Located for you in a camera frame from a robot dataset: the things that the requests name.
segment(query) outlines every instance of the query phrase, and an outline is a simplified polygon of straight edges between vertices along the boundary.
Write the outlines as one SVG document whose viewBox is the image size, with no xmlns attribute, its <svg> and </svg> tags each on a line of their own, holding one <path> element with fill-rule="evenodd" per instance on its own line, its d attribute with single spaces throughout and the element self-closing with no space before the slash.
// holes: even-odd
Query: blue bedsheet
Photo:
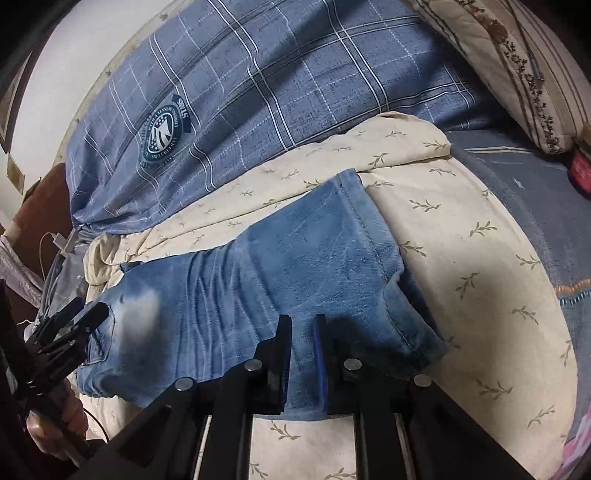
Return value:
<svg viewBox="0 0 591 480">
<path fill-rule="evenodd" d="M 285 151 L 398 110 L 504 115 L 402 0 L 199 0 L 113 73 L 67 152 L 74 223 L 138 232 Z"/>
</svg>

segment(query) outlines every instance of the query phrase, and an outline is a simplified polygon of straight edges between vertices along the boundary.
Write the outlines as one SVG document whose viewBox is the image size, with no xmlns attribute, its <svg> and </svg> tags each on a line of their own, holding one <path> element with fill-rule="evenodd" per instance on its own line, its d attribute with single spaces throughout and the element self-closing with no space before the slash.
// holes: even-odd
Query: pink fabric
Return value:
<svg viewBox="0 0 591 480">
<path fill-rule="evenodd" d="M 591 445 L 591 404 L 587 414 L 583 417 L 579 430 L 574 439 L 564 445 L 562 467 L 554 474 L 553 480 L 562 480 L 576 466 L 577 461 L 587 452 Z"/>
</svg>

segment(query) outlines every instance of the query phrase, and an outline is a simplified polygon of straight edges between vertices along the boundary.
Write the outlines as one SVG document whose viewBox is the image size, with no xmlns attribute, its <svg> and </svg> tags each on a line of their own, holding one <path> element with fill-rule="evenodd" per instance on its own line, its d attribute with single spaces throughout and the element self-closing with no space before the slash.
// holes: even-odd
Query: striped pillowcase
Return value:
<svg viewBox="0 0 591 480">
<path fill-rule="evenodd" d="M 545 23 L 518 0 L 410 1 L 542 150 L 572 148 L 589 121 L 591 85 Z"/>
</svg>

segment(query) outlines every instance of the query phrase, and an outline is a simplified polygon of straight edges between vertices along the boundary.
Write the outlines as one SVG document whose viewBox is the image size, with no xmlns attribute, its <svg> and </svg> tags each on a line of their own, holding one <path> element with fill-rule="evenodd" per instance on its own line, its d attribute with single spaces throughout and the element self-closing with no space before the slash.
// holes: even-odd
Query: beige bedsheet with leaf pattern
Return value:
<svg viewBox="0 0 591 480">
<path fill-rule="evenodd" d="M 400 113 L 290 151 L 145 232 L 98 237 L 85 261 L 89 299 L 121 279 L 122 262 L 222 245 L 355 168 L 450 344 L 428 373 L 532 475 L 547 479 L 560 466 L 574 414 L 577 368 L 569 332 L 525 234 L 449 152 L 436 127 Z M 119 398 L 83 402 L 111 435 L 135 411 Z M 255 419 L 252 479 L 355 476 L 350 417 Z"/>
</svg>

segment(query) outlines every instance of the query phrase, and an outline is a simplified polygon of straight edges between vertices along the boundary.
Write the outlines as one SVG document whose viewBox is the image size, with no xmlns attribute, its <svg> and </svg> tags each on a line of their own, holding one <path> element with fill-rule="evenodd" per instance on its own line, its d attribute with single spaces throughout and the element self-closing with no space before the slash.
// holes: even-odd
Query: circular logo patch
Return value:
<svg viewBox="0 0 591 480">
<path fill-rule="evenodd" d="M 183 126 L 177 105 L 169 103 L 156 110 L 146 126 L 143 156 L 147 161 L 167 158 L 176 147 Z"/>
</svg>

